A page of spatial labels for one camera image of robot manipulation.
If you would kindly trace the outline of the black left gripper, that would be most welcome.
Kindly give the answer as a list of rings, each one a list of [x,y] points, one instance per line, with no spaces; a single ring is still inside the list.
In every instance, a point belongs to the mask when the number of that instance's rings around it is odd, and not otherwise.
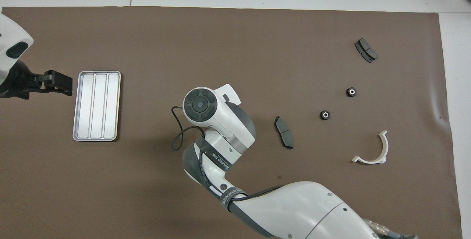
[[[40,74],[32,73],[24,62],[17,60],[10,69],[5,81],[0,85],[0,97],[29,99],[30,92],[56,92],[72,96],[73,79],[71,77],[57,71],[46,71],[44,75],[46,77],[43,83],[37,81],[36,78]]]

